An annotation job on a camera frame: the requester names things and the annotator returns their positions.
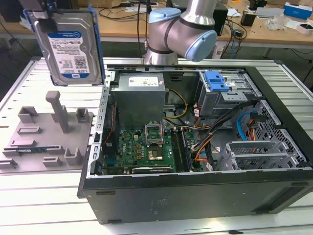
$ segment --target barcode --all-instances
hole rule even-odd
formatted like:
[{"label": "barcode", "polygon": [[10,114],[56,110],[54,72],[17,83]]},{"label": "barcode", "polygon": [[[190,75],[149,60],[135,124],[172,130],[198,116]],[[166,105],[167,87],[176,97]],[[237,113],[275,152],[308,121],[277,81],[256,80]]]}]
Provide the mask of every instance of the barcode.
[{"label": "barcode", "polygon": [[86,60],[85,59],[74,59],[75,67],[77,69],[87,69]]}]

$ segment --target white table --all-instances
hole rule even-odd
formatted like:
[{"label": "white table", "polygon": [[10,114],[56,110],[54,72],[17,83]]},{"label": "white table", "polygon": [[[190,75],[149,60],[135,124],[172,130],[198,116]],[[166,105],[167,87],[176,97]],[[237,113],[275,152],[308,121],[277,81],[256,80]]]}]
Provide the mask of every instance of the white table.
[{"label": "white table", "polygon": [[[118,61],[139,62],[138,59]],[[308,93],[309,91],[302,87],[299,80],[284,66],[273,61],[207,60],[201,63],[218,65],[221,62],[225,65],[232,63],[238,66],[256,66],[280,97],[284,98],[284,102],[288,104],[288,108],[297,116],[299,122],[304,126],[313,123],[313,111],[309,109],[311,99],[306,96],[306,93],[309,95],[312,93]],[[107,58],[105,63],[117,64],[117,60]],[[86,85],[54,87],[49,79],[45,61],[30,62],[0,103],[1,149],[7,144],[19,122],[17,113],[21,106],[33,105],[38,112],[52,111],[50,104],[45,101],[45,94],[49,90],[60,91],[61,103],[67,106],[69,112],[77,107],[86,106],[94,114],[97,113],[101,87]],[[307,110],[305,115],[301,115],[303,108]],[[306,131],[311,133],[310,127],[306,128]],[[103,226],[97,222],[87,200],[77,198],[79,180],[80,171],[1,175],[0,235],[204,235],[210,232],[228,234],[229,230],[238,230],[251,235],[313,234],[313,193],[279,214]]]}]

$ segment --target desk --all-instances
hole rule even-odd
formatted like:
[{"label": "desk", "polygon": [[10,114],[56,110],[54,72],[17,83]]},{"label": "desk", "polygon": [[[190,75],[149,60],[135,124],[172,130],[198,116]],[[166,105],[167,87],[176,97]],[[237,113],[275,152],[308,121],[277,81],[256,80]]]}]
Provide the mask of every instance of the desk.
[{"label": "desk", "polygon": [[[246,6],[244,0],[239,2],[228,1],[228,5],[243,11]],[[268,5],[267,7],[278,7],[275,5]],[[118,12],[120,8],[113,9],[112,12]],[[123,17],[132,15],[134,12],[119,12],[117,14],[110,14],[111,17]],[[240,18],[233,17],[234,22],[239,23]],[[141,19],[145,19],[145,14],[141,15]],[[132,22],[116,22],[104,17],[98,16],[99,30],[102,41],[106,42],[137,42],[137,27],[136,21]],[[297,49],[313,49],[313,35],[302,35],[294,29],[269,31],[265,27],[266,19],[256,18],[252,27],[245,27],[248,36],[241,43],[243,47],[278,47],[278,48],[297,48]],[[34,39],[34,34],[25,29],[19,23],[4,23],[5,27],[16,38]],[[139,23],[139,36],[140,41],[144,42],[145,39],[145,22],[143,20]],[[11,37],[0,27],[0,38],[10,39]],[[213,58],[220,58],[221,53],[230,39],[230,30],[225,27],[223,33],[218,37],[217,46],[214,51]]]},{"label": "desk", "polygon": [[[246,1],[240,0],[239,2],[228,1],[228,5],[231,8],[237,9],[239,12],[242,12],[246,8]],[[266,5],[266,7],[276,7],[282,8],[283,6],[277,5]],[[240,24],[240,17],[231,18],[232,21]],[[296,21],[303,21],[298,18],[292,18]],[[244,26],[247,30],[248,35],[241,43],[243,47],[267,47],[267,48],[297,48],[297,49],[313,49],[313,35],[303,35],[298,31],[287,28],[287,30],[274,30],[270,31],[266,28],[265,23],[267,19],[255,18],[252,27]],[[219,50],[228,43],[230,39],[230,29],[225,26],[223,34],[218,38],[220,42]]]},{"label": "desk", "polygon": [[[159,4],[159,6],[153,6],[153,9],[164,7],[163,5]],[[118,18],[118,17],[125,17],[131,16],[136,14],[136,12],[125,12],[121,11],[125,9],[123,8],[114,8],[111,9],[112,13],[109,12],[108,9],[102,11],[102,14],[107,16],[110,13],[110,17]],[[134,17],[133,21],[114,21],[102,16],[98,15],[98,24],[99,24],[99,31],[101,41],[104,42],[137,42],[137,17]],[[145,29],[146,29],[146,14],[140,14],[140,22],[139,22],[139,36],[140,41],[144,42],[145,40]],[[24,28],[20,23],[6,23],[3,22],[6,29],[15,37],[21,39],[35,39],[35,35],[29,29]],[[0,25],[0,38],[7,38],[10,39],[10,35],[8,35],[4,29]]]},{"label": "desk", "polygon": [[[106,65],[140,64],[140,61],[134,58],[104,59]],[[192,62],[179,60],[179,63],[183,65]],[[313,138],[313,109],[310,106],[313,94],[284,65],[278,65],[272,60],[204,60],[198,64],[256,67]],[[16,128],[19,122],[17,113],[23,105],[32,105],[38,112],[52,112],[51,105],[45,101],[45,94],[49,90],[60,91],[61,104],[67,105],[68,112],[84,106],[97,114],[101,86],[55,87],[49,78],[45,60],[31,61],[0,103],[0,150],[6,146]],[[221,235],[228,234],[229,230],[250,235],[313,234],[313,193],[279,214],[103,226],[97,222],[87,200],[76,197],[79,180],[80,171],[0,175],[0,234]]]}]

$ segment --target green motherboard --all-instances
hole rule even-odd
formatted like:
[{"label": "green motherboard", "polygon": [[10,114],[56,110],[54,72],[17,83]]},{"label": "green motherboard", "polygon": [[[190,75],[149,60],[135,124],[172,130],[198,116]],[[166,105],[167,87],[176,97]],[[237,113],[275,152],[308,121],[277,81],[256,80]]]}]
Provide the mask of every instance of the green motherboard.
[{"label": "green motherboard", "polygon": [[[134,167],[170,167],[173,172],[177,172],[176,163],[177,144],[173,142],[173,130],[163,131],[162,145],[151,144],[149,147],[146,144],[145,130],[120,130],[118,153],[114,160],[114,167],[106,167],[106,174],[117,174],[125,169],[131,171]],[[149,139],[160,139],[161,133],[158,129],[149,130]],[[191,151],[191,145],[195,143],[193,132],[185,131],[186,149]]]}]

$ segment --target open computer tower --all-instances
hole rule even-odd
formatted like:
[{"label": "open computer tower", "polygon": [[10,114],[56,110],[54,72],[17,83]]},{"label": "open computer tower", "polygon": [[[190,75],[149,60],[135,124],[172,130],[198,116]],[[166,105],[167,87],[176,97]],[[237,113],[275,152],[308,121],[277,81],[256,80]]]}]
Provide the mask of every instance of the open computer tower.
[{"label": "open computer tower", "polygon": [[101,224],[278,213],[312,146],[254,67],[109,65],[83,192]]}]

